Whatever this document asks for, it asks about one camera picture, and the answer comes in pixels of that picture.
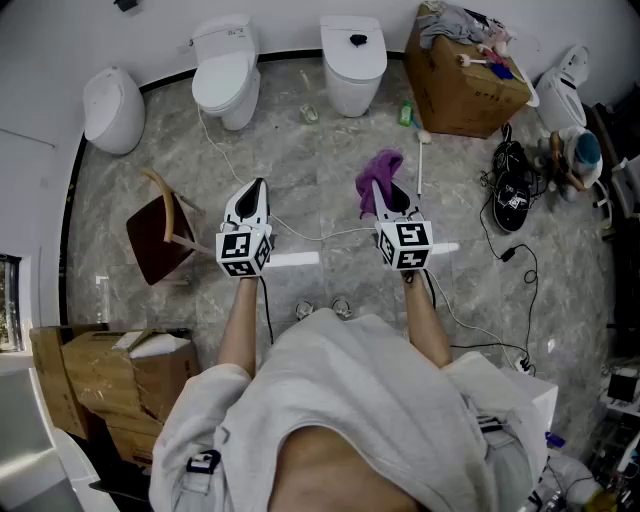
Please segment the wooden chair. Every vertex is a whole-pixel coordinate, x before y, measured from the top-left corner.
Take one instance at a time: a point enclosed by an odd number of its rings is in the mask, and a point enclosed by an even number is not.
[[[204,211],[171,189],[153,169],[140,172],[155,182],[162,193],[127,221],[129,241],[147,283],[153,285],[164,279],[193,251],[215,258],[213,249],[197,242],[182,204],[201,215]]]

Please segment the white toilet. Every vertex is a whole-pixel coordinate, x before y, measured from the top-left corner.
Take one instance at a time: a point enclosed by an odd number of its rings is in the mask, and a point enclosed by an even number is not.
[[[144,130],[140,89],[121,68],[101,71],[84,86],[84,136],[96,147],[124,155],[133,150]]]
[[[586,126],[587,117],[578,98],[577,87],[589,76],[589,52],[574,46],[559,67],[549,69],[538,82],[538,114],[545,127],[554,132],[569,126]]]
[[[260,91],[258,40],[249,16],[209,20],[194,32],[193,44],[198,58],[193,99],[206,114],[222,118],[227,130],[244,128],[251,121]]]
[[[320,36],[329,101],[343,116],[359,117],[387,69],[380,23],[360,16],[323,16]]]

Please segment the wall-mounted toilet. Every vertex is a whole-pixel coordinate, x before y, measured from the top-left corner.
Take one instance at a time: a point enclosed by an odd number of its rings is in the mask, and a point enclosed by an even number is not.
[[[144,130],[144,101],[138,86],[121,68],[101,71],[84,86],[84,136],[96,147],[124,155]]]

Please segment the strap buckle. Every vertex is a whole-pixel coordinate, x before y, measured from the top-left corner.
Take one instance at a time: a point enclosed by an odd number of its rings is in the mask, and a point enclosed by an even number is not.
[[[218,450],[206,450],[189,458],[187,472],[212,475],[219,462],[220,452]]]

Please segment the white wall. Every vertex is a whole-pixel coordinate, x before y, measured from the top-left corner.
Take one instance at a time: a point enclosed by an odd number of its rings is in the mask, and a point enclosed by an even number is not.
[[[512,25],[532,48],[532,75],[575,43],[591,51],[586,103],[610,102],[638,78],[640,19],[627,0],[458,0]],[[0,251],[42,252],[42,323],[57,321],[57,254],[71,165],[83,129],[82,87],[108,65],[139,84],[195,66],[187,44],[203,19],[253,16],[262,53],[320,47],[322,14],[378,18],[389,50],[402,51],[418,0],[13,0],[0,13],[0,127],[52,142],[51,150],[0,135]]]

